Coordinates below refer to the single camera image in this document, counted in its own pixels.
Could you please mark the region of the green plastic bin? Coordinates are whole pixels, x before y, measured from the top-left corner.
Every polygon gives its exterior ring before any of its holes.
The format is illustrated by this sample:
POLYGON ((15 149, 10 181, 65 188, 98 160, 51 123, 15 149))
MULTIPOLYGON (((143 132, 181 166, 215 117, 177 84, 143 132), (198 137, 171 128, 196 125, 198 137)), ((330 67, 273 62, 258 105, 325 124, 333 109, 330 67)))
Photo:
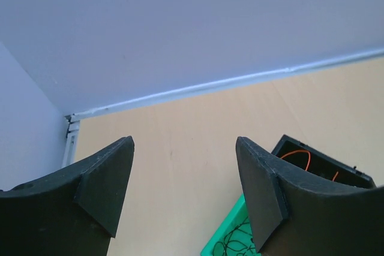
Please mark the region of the green plastic bin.
POLYGON ((243 194, 202 249, 200 255, 260 255, 253 243, 252 230, 243 194))

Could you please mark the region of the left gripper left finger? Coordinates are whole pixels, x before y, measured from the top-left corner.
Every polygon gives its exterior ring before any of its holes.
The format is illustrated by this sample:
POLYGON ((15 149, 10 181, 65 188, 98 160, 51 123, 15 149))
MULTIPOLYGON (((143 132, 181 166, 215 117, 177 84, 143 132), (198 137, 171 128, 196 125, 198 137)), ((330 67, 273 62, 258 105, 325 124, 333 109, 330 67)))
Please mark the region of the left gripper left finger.
POLYGON ((134 156, 123 137, 41 178, 1 191, 1 255, 106 255, 134 156))

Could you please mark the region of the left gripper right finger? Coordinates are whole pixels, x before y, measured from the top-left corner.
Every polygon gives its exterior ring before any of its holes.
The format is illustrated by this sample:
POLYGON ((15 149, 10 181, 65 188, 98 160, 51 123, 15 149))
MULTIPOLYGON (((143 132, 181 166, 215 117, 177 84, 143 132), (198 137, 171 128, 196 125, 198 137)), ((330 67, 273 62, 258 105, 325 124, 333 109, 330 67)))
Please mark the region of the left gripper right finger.
POLYGON ((334 182, 247 137, 236 157, 253 243, 262 255, 382 255, 383 188, 334 182))

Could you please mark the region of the black plastic bin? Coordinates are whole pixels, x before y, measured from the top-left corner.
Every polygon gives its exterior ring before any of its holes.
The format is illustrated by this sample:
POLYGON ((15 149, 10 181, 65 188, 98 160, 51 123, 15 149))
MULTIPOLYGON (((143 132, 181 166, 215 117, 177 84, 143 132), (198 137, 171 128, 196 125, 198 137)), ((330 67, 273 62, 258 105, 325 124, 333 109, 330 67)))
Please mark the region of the black plastic bin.
POLYGON ((365 189, 376 187, 373 179, 358 171, 356 167, 345 165, 288 135, 280 138, 272 154, 333 182, 365 189))

